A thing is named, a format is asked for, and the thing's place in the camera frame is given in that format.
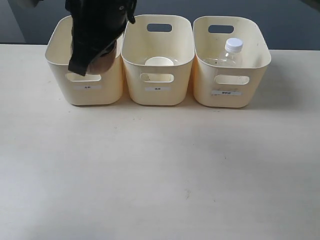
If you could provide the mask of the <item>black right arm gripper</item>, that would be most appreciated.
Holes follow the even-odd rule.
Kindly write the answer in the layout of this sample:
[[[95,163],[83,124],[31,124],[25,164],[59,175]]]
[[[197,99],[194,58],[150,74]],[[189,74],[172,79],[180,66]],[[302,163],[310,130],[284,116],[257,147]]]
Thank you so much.
[[[80,76],[89,64],[115,48],[128,22],[134,24],[136,0],[67,0],[65,9],[72,17],[68,70]]]

